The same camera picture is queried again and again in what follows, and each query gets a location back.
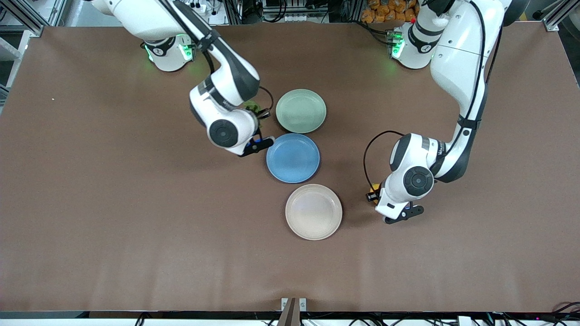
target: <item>brown table surface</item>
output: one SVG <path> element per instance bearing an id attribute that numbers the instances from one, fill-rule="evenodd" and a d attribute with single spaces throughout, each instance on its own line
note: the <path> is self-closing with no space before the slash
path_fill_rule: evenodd
<path id="1" fill-rule="evenodd" d="M 506 28 L 466 175 L 426 212 L 386 225 L 366 202 L 362 157 L 378 132 L 448 141 L 458 105 L 389 60 L 356 25 L 220 27 L 278 99 L 324 98 L 308 136 L 344 215 L 323 241 L 284 217 L 300 185 L 266 153 L 210 144 L 189 90 L 200 56 L 176 73 L 147 61 L 122 28 L 47 28 L 30 42 L 0 117 L 2 310 L 551 311 L 580 294 L 580 90 L 556 33 Z M 258 101 L 269 104 L 260 93 Z M 276 118 L 267 135 L 284 131 Z M 396 138 L 376 142 L 372 180 Z"/>

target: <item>metal bracket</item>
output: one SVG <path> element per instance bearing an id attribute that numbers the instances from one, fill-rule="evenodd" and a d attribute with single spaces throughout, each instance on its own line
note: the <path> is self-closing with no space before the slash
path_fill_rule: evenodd
<path id="1" fill-rule="evenodd" d="M 282 298 L 282 308 L 280 310 L 284 310 L 287 302 L 288 298 Z M 300 306 L 300 311 L 306 311 L 306 298 L 300 298 L 298 304 Z"/>
<path id="2" fill-rule="evenodd" d="M 278 325 L 283 326 L 301 326 L 300 311 L 302 311 L 302 303 L 306 308 L 306 299 L 300 300 L 296 298 L 282 298 L 282 315 L 278 319 Z"/>
<path id="3" fill-rule="evenodd" d="M 558 24 L 560 24 L 564 18 L 568 17 L 570 13 L 574 12 L 578 5 L 580 5 L 579 0 L 564 0 L 560 2 L 542 19 L 546 31 L 558 31 Z"/>

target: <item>cable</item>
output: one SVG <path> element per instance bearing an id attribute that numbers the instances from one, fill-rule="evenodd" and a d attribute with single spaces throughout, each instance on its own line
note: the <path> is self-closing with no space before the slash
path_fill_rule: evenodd
<path id="1" fill-rule="evenodd" d="M 202 53 L 204 54 L 205 60 L 208 62 L 210 74 L 215 73 L 216 70 L 215 67 L 213 66 L 212 57 L 209 56 L 209 53 L 207 51 L 202 51 Z"/>
<path id="2" fill-rule="evenodd" d="M 4 7 L 0 7 L 0 13 L 2 14 L 2 17 L 0 17 L 0 21 L 2 21 L 4 17 L 6 17 L 6 12 L 8 11 L 4 9 Z"/>
<path id="3" fill-rule="evenodd" d="M 375 141 L 375 139 L 377 139 L 378 137 L 381 137 L 381 136 L 382 136 L 382 135 L 384 135 L 385 133 L 395 133 L 395 134 L 397 134 L 397 135 L 399 135 L 399 136 L 401 136 L 401 137 L 405 136 L 405 135 L 403 135 L 402 133 L 400 133 L 400 132 L 398 132 L 398 131 L 387 130 L 387 131 L 383 131 L 383 132 L 381 132 L 380 134 L 376 135 L 376 136 L 375 136 L 373 139 L 371 139 L 371 141 L 370 141 L 370 142 L 368 142 L 367 148 L 365 148 L 365 150 L 364 150 L 364 155 L 362 156 L 362 165 L 363 165 L 363 166 L 362 166 L 362 168 L 364 169 L 364 176 L 365 176 L 365 178 L 367 178 L 368 185 L 369 185 L 369 186 L 371 186 L 371 189 L 373 189 L 373 191 L 375 191 L 375 190 L 378 190 L 378 189 L 375 189 L 375 188 L 372 186 L 371 180 L 368 178 L 368 174 L 367 174 L 367 151 L 368 151 L 369 147 L 371 146 L 372 142 L 374 142 L 374 141 Z M 395 326 L 395 325 L 396 325 L 396 324 L 398 324 L 398 323 L 399 323 L 401 320 L 398 320 L 398 321 L 396 321 L 396 322 L 395 322 L 393 325 L 391 325 L 391 326 Z"/>
<path id="4" fill-rule="evenodd" d="M 264 11 L 264 2 L 263 1 L 262 1 L 262 11 Z M 263 14 L 262 14 L 262 19 L 264 21 L 267 21 L 268 23 L 276 23 L 276 22 L 280 21 L 282 18 L 284 18 L 284 16 L 286 15 L 286 9 L 288 7 L 288 4 L 286 3 L 286 0 L 283 0 L 283 1 L 278 0 L 278 3 L 280 4 L 280 10 L 278 11 L 278 14 L 276 15 L 276 17 L 272 20 L 269 20 L 269 19 L 265 19 L 263 17 Z"/>
<path id="5" fill-rule="evenodd" d="M 366 326 L 371 326 L 371 325 L 370 325 L 369 323 L 367 323 L 367 322 L 366 322 L 364 319 L 360 319 L 360 318 L 357 318 L 357 319 L 355 319 L 355 320 L 351 321 L 351 322 L 350 322 L 350 324 L 349 324 L 349 326 L 353 326 L 353 324 L 354 324 L 354 323 L 356 323 L 358 320 L 360 320 L 360 321 L 362 321 L 363 323 L 365 323 L 365 325 L 366 325 Z"/>
<path id="6" fill-rule="evenodd" d="M 473 89 L 473 98 L 471 104 L 469 105 L 469 109 L 467 110 L 467 114 L 465 115 L 466 119 L 469 118 L 469 114 L 473 109 L 473 103 L 475 103 L 475 97 L 477 95 L 477 87 L 479 86 L 479 78 L 481 77 L 481 71 L 483 70 L 481 68 L 481 66 L 483 66 L 483 56 L 485 54 L 485 23 L 483 22 L 483 15 L 481 14 L 481 11 L 479 10 L 479 7 L 475 4 L 475 2 L 469 1 L 469 3 L 475 8 L 475 11 L 477 11 L 479 21 L 481 22 L 481 55 L 479 57 L 479 65 L 477 66 L 477 78 L 475 79 L 476 83 L 475 88 Z"/>
<path id="7" fill-rule="evenodd" d="M 395 45 L 396 43 L 394 42 L 386 42 L 383 41 L 382 39 L 378 38 L 375 34 L 380 34 L 380 35 L 387 35 L 387 32 L 385 31 L 379 31 L 379 30 L 375 30 L 371 27 L 369 27 L 367 24 L 362 23 L 358 20 L 348 20 L 347 23 L 356 23 L 357 25 L 361 26 L 362 28 L 366 29 L 367 31 L 369 31 L 372 35 L 372 37 L 377 40 L 379 43 L 381 44 L 385 44 L 385 45 Z"/>
<path id="8" fill-rule="evenodd" d="M 260 89 L 263 89 L 266 93 L 268 93 L 268 95 L 270 95 L 270 101 L 272 102 L 272 104 L 270 105 L 269 108 L 267 108 L 267 110 L 271 110 L 274 107 L 274 96 L 272 96 L 272 93 L 270 93 L 270 91 L 265 87 L 260 86 Z"/>
<path id="9" fill-rule="evenodd" d="M 324 14 L 324 16 L 322 17 L 322 20 L 320 21 L 320 23 L 324 23 L 324 19 L 326 18 L 326 16 L 328 15 L 328 11 L 330 10 L 330 8 L 327 8 L 327 12 Z"/>
<path id="10" fill-rule="evenodd" d="M 574 306 L 578 306 L 578 305 L 580 305 L 580 302 L 579 301 L 570 302 L 569 304 L 563 306 L 562 308 L 559 308 L 557 310 L 552 311 L 552 313 L 561 313 L 561 312 L 563 312 L 564 310 L 566 310 L 566 309 L 568 309 L 570 307 L 574 307 Z"/>
<path id="11" fill-rule="evenodd" d="M 457 326 L 457 322 L 456 321 L 448 322 L 448 321 L 443 321 L 441 319 L 434 319 L 434 320 L 436 320 L 436 321 L 438 321 L 438 322 L 440 322 L 442 324 L 445 324 L 445 325 Z"/>
<path id="12" fill-rule="evenodd" d="M 498 55 L 499 43 L 502 40 L 502 30 L 503 30 L 503 26 L 500 26 L 499 33 L 498 33 L 498 40 L 497 40 L 497 43 L 495 44 L 494 56 L 491 58 L 490 69 L 487 71 L 487 78 L 485 79 L 486 84 L 490 82 L 491 71 L 494 69 L 495 57 Z"/>
<path id="13" fill-rule="evenodd" d="M 145 318 L 152 318 L 151 314 L 144 311 L 139 315 L 139 318 L 137 318 L 137 321 L 135 322 L 135 326 L 143 326 L 143 324 L 145 323 Z"/>
<path id="14" fill-rule="evenodd" d="M 376 30 L 374 28 L 371 28 L 367 23 L 363 23 L 363 22 L 358 21 L 358 20 L 347 20 L 345 23 L 357 23 L 359 26 L 361 26 L 362 28 L 366 29 L 369 32 L 382 34 L 382 35 L 387 34 L 387 32 L 385 32 L 385 31 L 379 31 L 379 30 Z"/>
<path id="15" fill-rule="evenodd" d="M 526 324 L 522 323 L 522 322 L 521 322 L 521 320 L 519 320 L 519 319 L 517 319 L 517 318 L 514 318 L 514 317 L 512 317 L 512 316 L 510 316 L 510 315 L 508 315 L 508 314 L 506 314 L 506 313 L 503 313 L 503 314 L 504 314 L 504 315 L 506 315 L 506 317 L 507 317 L 507 318 L 515 320 L 515 321 L 516 321 L 516 323 L 520 324 L 521 326 L 528 326 L 528 325 L 526 325 Z"/>

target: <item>yellow object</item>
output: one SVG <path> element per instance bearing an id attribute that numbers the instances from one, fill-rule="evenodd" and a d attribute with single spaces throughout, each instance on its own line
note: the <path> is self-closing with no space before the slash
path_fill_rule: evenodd
<path id="1" fill-rule="evenodd" d="M 376 10 L 380 6 L 380 0 L 367 0 L 369 8 Z"/>
<path id="2" fill-rule="evenodd" d="M 361 15 L 361 22 L 370 24 L 372 21 L 375 20 L 375 11 L 374 10 L 364 10 Z"/>
<path id="3" fill-rule="evenodd" d="M 387 5 L 380 5 L 377 9 L 376 9 L 376 15 L 377 16 L 386 16 L 389 11 L 391 11 L 389 9 L 389 7 Z"/>
<path id="4" fill-rule="evenodd" d="M 385 17 L 382 15 L 379 15 L 378 13 L 375 15 L 375 23 L 384 23 L 385 22 Z"/>
<path id="5" fill-rule="evenodd" d="M 372 192 L 374 192 L 375 190 L 379 190 L 379 189 L 380 189 L 380 183 L 373 183 L 373 184 L 372 184 L 371 191 L 369 191 L 369 192 L 370 192 L 370 193 L 372 193 Z M 373 200 L 372 202 L 374 202 L 374 203 L 375 203 L 375 205 L 378 205 L 378 204 L 379 204 L 379 201 L 378 201 L 378 200 Z"/>

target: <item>beige plate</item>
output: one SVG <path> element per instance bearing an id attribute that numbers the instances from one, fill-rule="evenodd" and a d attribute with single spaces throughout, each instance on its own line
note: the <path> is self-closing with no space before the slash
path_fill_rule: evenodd
<path id="1" fill-rule="evenodd" d="M 342 220 L 338 196 L 320 184 L 296 189 L 286 203 L 286 221 L 290 229 L 307 240 L 330 237 Z"/>

